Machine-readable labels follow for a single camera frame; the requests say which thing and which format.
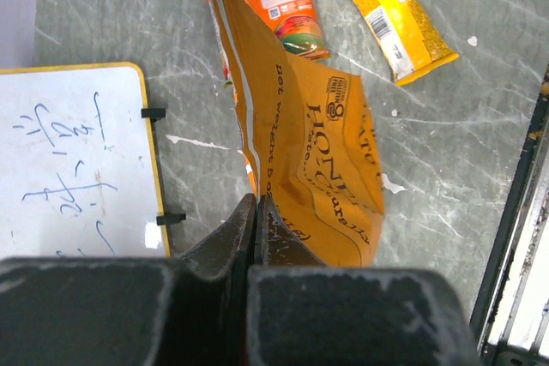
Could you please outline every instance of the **whiteboard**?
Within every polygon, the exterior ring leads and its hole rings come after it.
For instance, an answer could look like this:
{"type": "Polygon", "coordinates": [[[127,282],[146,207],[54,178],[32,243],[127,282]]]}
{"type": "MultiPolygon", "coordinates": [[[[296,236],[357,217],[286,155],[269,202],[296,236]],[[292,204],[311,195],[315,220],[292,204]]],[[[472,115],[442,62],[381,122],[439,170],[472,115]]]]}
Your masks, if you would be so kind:
{"type": "Polygon", "coordinates": [[[168,255],[141,70],[23,70],[0,71],[0,259],[168,255]]]}

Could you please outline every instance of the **barcode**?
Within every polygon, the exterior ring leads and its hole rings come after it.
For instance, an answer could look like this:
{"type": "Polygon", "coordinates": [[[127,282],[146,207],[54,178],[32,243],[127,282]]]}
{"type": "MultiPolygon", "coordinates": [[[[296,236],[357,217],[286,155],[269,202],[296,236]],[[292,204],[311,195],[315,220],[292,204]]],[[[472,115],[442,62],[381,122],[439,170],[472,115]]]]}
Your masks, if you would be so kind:
{"type": "Polygon", "coordinates": [[[385,18],[385,13],[383,9],[378,9],[372,12],[367,18],[368,23],[370,23],[371,30],[374,31],[374,34],[379,40],[383,39],[385,36],[391,33],[391,28],[387,23],[385,18]]]}
{"type": "Polygon", "coordinates": [[[268,10],[268,17],[270,17],[271,19],[281,17],[281,11],[278,9],[278,6],[276,8],[268,10]]]}

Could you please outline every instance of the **yellow snack packet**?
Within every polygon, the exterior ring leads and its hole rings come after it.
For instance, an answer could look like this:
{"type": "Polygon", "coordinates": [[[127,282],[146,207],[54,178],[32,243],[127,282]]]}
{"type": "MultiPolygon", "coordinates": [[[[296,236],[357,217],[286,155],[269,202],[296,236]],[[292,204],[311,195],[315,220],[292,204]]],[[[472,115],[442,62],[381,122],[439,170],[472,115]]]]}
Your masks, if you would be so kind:
{"type": "Polygon", "coordinates": [[[456,60],[417,0],[353,0],[393,69],[398,86],[456,60]]]}

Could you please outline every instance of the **brand logo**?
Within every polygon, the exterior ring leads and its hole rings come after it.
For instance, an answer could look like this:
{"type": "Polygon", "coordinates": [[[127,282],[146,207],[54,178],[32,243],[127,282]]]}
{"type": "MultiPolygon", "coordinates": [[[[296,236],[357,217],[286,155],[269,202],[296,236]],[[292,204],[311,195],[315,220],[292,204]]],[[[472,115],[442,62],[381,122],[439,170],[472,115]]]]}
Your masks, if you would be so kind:
{"type": "Polygon", "coordinates": [[[345,114],[347,79],[330,77],[326,94],[326,116],[329,120],[339,120],[345,114]]]}

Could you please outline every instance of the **floor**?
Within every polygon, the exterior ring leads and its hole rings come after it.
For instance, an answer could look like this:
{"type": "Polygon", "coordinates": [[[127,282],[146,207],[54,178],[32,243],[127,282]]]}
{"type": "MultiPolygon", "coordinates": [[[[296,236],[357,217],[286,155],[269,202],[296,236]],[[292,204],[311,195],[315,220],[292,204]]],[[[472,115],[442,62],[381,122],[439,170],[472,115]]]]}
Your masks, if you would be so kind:
{"type": "MultiPolygon", "coordinates": [[[[392,84],[351,0],[317,8],[333,52],[326,64],[362,76],[383,171],[406,188],[386,191],[376,266],[438,270],[469,312],[549,56],[549,3],[420,1],[461,58],[405,87],[392,84]]],[[[250,190],[203,0],[38,0],[34,41],[35,65],[143,68],[152,104],[168,110],[156,127],[166,199],[188,214],[174,228],[176,250],[214,230],[250,190]]]]}

